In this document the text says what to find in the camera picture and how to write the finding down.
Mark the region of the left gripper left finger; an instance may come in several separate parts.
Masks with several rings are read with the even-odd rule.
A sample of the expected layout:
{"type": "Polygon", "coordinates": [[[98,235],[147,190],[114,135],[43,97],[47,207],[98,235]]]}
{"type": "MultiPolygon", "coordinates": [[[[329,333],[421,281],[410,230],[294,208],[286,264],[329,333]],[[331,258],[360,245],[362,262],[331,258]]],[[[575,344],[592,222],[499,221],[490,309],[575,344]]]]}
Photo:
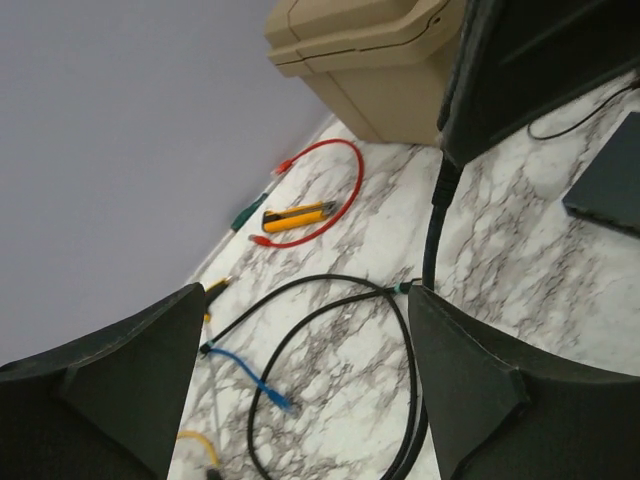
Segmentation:
{"type": "Polygon", "coordinates": [[[204,288],[193,283],[2,366],[2,478],[166,478],[204,310],[204,288]]]}

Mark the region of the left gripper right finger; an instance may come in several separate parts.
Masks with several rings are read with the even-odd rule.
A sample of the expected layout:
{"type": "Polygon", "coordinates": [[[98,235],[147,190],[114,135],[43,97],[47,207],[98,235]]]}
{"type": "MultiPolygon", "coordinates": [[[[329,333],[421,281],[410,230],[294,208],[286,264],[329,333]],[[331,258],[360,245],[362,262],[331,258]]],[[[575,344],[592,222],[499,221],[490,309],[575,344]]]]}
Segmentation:
{"type": "Polygon", "coordinates": [[[550,354],[422,286],[409,323],[442,478],[638,478],[638,377],[550,354]]]}

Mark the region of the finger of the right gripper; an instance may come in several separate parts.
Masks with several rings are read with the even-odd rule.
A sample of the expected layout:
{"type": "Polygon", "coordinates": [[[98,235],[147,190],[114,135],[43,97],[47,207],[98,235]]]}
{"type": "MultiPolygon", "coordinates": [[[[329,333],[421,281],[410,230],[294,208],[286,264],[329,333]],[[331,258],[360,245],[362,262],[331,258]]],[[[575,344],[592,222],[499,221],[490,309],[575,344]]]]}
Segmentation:
{"type": "Polygon", "coordinates": [[[469,1],[438,119],[440,148],[462,169],[638,66],[636,1],[469,1]]]}

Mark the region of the black network switch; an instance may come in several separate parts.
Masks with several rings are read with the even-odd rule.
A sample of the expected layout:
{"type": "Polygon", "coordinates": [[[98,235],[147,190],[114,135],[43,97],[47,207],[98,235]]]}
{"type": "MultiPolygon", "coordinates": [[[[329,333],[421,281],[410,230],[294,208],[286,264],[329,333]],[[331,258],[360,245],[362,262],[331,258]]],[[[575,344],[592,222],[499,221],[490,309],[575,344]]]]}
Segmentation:
{"type": "Polygon", "coordinates": [[[564,196],[566,212],[639,236],[639,114],[630,112],[564,196]]]}

